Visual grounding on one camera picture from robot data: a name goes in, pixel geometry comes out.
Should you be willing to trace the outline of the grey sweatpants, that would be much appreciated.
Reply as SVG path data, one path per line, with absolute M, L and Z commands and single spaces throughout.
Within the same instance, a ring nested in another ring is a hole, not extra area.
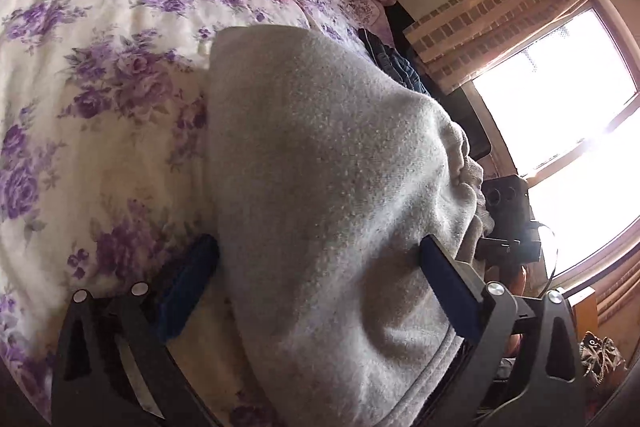
M 210 49 L 214 234 L 245 354 L 290 426 L 408 426 L 461 346 L 418 263 L 473 257 L 483 170 L 432 98 L 317 31 Z

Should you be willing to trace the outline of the window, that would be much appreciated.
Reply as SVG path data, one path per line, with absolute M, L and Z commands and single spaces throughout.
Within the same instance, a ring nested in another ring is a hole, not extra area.
M 536 265 L 560 285 L 639 235 L 639 26 L 590 0 L 462 88 L 486 132 L 488 178 L 528 187 Z

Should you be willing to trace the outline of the beige patterned curtain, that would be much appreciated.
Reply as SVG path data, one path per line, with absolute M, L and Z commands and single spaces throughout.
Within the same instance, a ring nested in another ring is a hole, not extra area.
M 405 30 L 426 75 L 449 94 L 589 0 L 448 0 Z

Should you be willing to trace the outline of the blue denim jeans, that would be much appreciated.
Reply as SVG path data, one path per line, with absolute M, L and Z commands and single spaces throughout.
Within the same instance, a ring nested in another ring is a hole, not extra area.
M 395 48 L 388 46 L 378 36 L 364 28 L 358 30 L 358 37 L 373 63 L 382 72 L 385 72 L 402 87 L 430 96 L 416 69 Z

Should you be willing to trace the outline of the purple floral bedsheet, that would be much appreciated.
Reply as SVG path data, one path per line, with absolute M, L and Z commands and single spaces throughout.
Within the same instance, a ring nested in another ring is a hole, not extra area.
M 116 293 L 203 226 L 205 77 L 217 31 L 317 29 L 298 0 L 1 0 L 1 358 L 41 414 L 70 295 Z

